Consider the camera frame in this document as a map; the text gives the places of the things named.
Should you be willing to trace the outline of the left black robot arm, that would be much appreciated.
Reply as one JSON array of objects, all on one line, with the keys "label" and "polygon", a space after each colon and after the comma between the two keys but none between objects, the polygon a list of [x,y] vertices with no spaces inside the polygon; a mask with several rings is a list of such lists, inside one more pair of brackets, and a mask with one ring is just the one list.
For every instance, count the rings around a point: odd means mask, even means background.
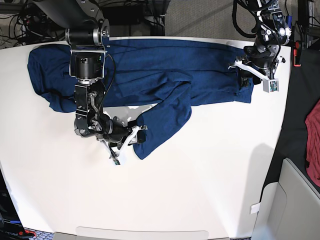
[{"label": "left black robot arm", "polygon": [[[237,22],[238,6],[247,10],[255,20],[251,34],[244,32]],[[285,17],[277,0],[234,0],[232,23],[235,30],[243,37],[254,39],[252,46],[243,48],[244,56],[236,57],[228,68],[236,68],[241,76],[243,87],[249,79],[254,85],[263,84],[267,93],[280,90],[276,78],[277,68],[286,59],[281,56],[282,46],[290,42],[292,34],[289,17]]]}]

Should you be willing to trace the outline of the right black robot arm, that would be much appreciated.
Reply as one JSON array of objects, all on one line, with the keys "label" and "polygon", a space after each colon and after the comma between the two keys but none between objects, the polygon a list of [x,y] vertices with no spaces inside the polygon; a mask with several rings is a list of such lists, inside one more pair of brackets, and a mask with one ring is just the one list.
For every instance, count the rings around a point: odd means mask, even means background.
[{"label": "right black robot arm", "polygon": [[103,111],[104,99],[111,88],[105,76],[107,53],[105,41],[110,37],[109,20],[94,0],[35,0],[53,22],[65,29],[70,46],[69,75],[77,79],[74,131],[82,138],[96,137],[115,165],[123,150],[142,141],[140,131],[146,125],[124,125],[117,117]]}]

